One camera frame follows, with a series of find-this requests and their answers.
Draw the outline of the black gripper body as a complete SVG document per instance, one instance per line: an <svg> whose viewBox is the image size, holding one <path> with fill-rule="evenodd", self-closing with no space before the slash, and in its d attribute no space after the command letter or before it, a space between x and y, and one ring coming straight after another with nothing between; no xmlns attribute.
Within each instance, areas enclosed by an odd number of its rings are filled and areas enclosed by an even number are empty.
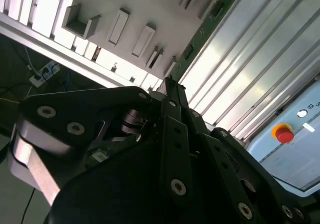
<svg viewBox="0 0 320 224"><path fill-rule="evenodd" d="M205 187L199 153L188 130L192 186L174 202L160 190L160 143L140 141L69 181L57 195L51 223L217 223L217 204Z"/></svg>

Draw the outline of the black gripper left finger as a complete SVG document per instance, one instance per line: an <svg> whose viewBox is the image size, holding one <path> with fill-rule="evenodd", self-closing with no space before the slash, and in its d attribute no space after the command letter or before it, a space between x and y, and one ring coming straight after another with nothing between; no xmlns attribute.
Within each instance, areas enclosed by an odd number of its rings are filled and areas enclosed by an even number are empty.
<svg viewBox="0 0 320 224"><path fill-rule="evenodd" d="M85 170L91 150L107 140L160 143L163 194L174 202L192 186L185 89L165 78L156 91L118 87L33 95L19 105L10 140L10 170L53 204L63 186Z"/></svg>

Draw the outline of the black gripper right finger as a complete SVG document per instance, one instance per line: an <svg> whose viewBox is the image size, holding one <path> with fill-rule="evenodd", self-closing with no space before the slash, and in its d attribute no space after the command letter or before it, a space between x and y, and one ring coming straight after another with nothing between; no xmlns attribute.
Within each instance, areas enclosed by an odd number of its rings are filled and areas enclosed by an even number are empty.
<svg viewBox="0 0 320 224"><path fill-rule="evenodd" d="M217 223L310 223L308 213L293 197L226 131L209 132L202 117L189 108L185 88L177 86L182 119L190 128L199 153L202 184L217 204Z"/></svg>

